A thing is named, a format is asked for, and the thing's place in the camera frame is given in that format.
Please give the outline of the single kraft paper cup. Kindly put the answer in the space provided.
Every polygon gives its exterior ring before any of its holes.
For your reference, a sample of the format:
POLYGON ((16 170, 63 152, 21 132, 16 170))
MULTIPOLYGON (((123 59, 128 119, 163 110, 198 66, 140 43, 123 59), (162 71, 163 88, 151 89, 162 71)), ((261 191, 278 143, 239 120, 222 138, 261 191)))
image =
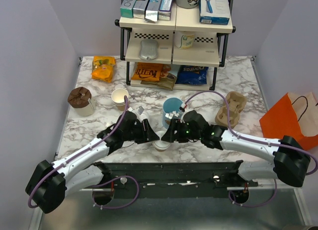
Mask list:
POLYGON ((163 151, 167 150, 170 147, 171 143, 158 140, 158 141, 153 141, 152 145, 155 147, 155 149, 158 152, 163 152, 163 151))

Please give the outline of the kraft paper cup stack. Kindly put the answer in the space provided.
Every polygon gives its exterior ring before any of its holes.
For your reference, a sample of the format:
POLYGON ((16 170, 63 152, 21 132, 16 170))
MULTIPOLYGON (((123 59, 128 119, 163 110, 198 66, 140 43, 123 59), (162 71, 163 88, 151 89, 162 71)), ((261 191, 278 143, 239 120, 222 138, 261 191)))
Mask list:
POLYGON ((129 98, 129 93, 124 88, 118 88, 114 90, 111 94, 111 99, 113 103, 116 105, 117 109, 120 111, 125 110, 125 99, 124 97, 129 98))

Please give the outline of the brown pulp cup carrier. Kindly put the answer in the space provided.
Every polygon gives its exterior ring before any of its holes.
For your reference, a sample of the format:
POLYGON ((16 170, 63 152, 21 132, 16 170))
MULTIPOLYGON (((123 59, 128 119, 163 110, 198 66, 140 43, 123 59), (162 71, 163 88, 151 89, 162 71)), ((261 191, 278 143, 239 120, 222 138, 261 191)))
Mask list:
MULTIPOLYGON (((239 123, 240 113, 245 108, 247 99, 244 95, 238 92, 230 91, 226 96, 226 100, 229 106, 230 127, 233 129, 239 123)), ((215 117, 215 122, 217 125, 225 127, 228 126, 228 110, 225 102, 219 109, 215 117)))

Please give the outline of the single white cup lid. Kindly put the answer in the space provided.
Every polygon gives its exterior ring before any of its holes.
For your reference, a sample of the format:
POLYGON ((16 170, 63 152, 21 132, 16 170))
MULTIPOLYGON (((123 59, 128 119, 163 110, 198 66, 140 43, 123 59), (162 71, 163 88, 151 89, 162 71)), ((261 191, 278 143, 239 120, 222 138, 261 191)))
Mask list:
POLYGON ((163 137, 163 135, 165 134, 165 131, 157 131, 156 134, 158 135, 159 137, 159 140, 157 141, 153 141, 152 142, 152 145, 155 147, 155 149, 157 151, 165 151, 166 149, 168 149, 171 145, 171 143, 169 142, 164 142, 161 140, 161 138, 163 137))

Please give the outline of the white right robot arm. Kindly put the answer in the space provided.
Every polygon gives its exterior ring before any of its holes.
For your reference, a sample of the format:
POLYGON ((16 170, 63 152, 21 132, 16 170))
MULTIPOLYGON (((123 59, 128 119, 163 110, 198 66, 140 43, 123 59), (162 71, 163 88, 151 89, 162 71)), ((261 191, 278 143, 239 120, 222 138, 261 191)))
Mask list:
POLYGON ((279 179, 289 186, 302 187, 310 164, 309 155, 292 137, 266 139, 242 134, 209 124, 194 110, 186 112, 181 119, 172 119, 161 140, 168 143, 200 141, 211 149, 258 157, 259 161, 244 161, 229 173, 229 182, 234 186, 240 186, 246 180, 279 179))

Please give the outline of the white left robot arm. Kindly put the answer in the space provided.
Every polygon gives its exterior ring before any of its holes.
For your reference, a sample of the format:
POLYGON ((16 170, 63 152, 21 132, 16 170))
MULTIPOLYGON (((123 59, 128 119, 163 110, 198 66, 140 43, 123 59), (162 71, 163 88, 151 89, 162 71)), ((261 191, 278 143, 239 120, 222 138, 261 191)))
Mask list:
POLYGON ((99 132, 83 148, 58 161, 38 163, 25 188, 28 207, 39 207, 47 214, 55 210, 71 190, 96 185, 106 187, 110 175, 94 166, 94 162, 122 148, 126 141, 143 144, 158 140, 147 118, 139 120, 135 113, 124 111, 115 124, 99 132))

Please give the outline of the blue cylindrical sugar container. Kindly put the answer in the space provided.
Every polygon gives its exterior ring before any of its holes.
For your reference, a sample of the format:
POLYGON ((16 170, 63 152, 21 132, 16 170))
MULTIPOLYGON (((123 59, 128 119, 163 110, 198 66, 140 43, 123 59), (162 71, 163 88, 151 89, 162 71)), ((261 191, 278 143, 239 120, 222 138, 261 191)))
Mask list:
POLYGON ((180 112, 180 106, 182 105, 183 101, 180 100, 177 97, 171 97, 168 98, 164 103, 163 103, 163 108, 162 108, 162 125, 164 128, 168 129, 170 125, 171 119, 169 118, 171 114, 177 114, 180 112))

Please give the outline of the brown cookie snack bag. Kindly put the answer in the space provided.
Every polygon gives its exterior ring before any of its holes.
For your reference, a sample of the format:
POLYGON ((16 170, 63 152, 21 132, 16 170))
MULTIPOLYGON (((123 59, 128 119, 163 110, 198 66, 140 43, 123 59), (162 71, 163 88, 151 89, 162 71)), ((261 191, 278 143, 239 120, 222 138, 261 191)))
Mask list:
POLYGON ((155 85, 159 88, 173 90, 179 69, 180 65, 164 64, 159 81, 141 81, 141 84, 155 85))

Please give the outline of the blue doritos bag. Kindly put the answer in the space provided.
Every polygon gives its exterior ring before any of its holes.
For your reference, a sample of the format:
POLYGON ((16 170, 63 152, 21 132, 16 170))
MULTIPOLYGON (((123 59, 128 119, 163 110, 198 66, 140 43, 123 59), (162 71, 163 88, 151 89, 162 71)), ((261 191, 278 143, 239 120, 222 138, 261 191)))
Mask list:
POLYGON ((180 66, 176 84, 204 85, 207 83, 208 67, 180 66))

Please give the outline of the orange yellow snack bag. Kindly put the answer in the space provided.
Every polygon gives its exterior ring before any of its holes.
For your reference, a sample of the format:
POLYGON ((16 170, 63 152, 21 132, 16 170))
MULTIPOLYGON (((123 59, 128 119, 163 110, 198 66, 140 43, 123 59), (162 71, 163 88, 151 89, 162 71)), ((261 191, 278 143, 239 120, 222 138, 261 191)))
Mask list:
POLYGON ((116 61, 114 57, 94 56, 92 61, 91 78, 111 83, 116 61))

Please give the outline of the silver grey sponge pouch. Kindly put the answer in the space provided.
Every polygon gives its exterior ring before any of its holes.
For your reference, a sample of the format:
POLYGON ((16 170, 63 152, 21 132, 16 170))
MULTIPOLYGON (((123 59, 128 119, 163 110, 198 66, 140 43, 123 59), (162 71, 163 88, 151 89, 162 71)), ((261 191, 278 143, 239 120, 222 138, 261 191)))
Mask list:
POLYGON ((141 41, 139 58, 142 60, 154 60, 158 57, 158 42, 152 39, 141 41))

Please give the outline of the orange paper bag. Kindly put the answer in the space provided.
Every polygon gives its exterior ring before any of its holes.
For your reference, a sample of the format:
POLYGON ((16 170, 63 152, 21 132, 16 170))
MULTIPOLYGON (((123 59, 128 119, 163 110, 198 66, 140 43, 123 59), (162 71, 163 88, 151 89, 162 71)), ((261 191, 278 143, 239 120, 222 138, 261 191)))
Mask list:
POLYGON ((293 137, 309 151, 318 146, 318 99, 288 92, 259 120, 265 138, 293 137))

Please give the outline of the teal toothpaste box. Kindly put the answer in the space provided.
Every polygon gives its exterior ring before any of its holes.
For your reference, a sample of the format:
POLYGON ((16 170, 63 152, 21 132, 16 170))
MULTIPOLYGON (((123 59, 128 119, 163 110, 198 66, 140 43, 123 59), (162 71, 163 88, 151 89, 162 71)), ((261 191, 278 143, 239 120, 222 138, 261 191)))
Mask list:
POLYGON ((133 18, 133 7, 135 5, 137 0, 123 0, 121 7, 120 7, 120 13, 122 17, 125 18, 133 18))

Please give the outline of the blue razor package box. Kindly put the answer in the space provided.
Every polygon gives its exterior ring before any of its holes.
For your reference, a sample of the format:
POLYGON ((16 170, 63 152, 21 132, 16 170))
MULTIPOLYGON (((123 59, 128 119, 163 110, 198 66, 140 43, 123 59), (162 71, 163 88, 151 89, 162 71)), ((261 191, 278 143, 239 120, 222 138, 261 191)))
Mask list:
POLYGON ((200 0, 200 23, 228 25, 230 17, 231 14, 228 0, 200 0))

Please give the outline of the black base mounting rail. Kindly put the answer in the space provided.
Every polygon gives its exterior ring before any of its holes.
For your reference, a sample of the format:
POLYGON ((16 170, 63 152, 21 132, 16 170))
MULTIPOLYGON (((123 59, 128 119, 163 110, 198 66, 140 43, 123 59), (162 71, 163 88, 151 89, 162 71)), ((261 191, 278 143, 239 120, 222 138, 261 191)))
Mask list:
POLYGON ((228 189, 256 187, 257 182, 244 180, 238 170, 242 161, 193 163, 103 163, 96 162, 102 173, 101 183, 115 177, 130 176, 125 184, 96 188, 93 193, 98 202, 106 197, 115 199, 139 198, 226 198, 228 189))

